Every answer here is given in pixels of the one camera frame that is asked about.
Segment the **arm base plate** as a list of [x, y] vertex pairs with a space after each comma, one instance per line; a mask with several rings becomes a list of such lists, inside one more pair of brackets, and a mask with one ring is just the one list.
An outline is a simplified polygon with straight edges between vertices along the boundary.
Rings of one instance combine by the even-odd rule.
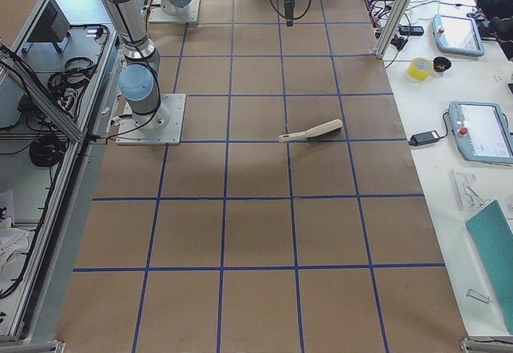
[[183, 8], [173, 6], [168, 0], [154, 0], [148, 19], [152, 24], [197, 23], [199, 12], [200, 0], [192, 0]]
[[[122, 120], [119, 126], [121, 134], [115, 137], [115, 142], [119, 145], [179, 144], [185, 104], [185, 94], [162, 94], [160, 109], [151, 121], [143, 127], [151, 115], [134, 115]], [[132, 115], [128, 102], [125, 103], [123, 113]]]

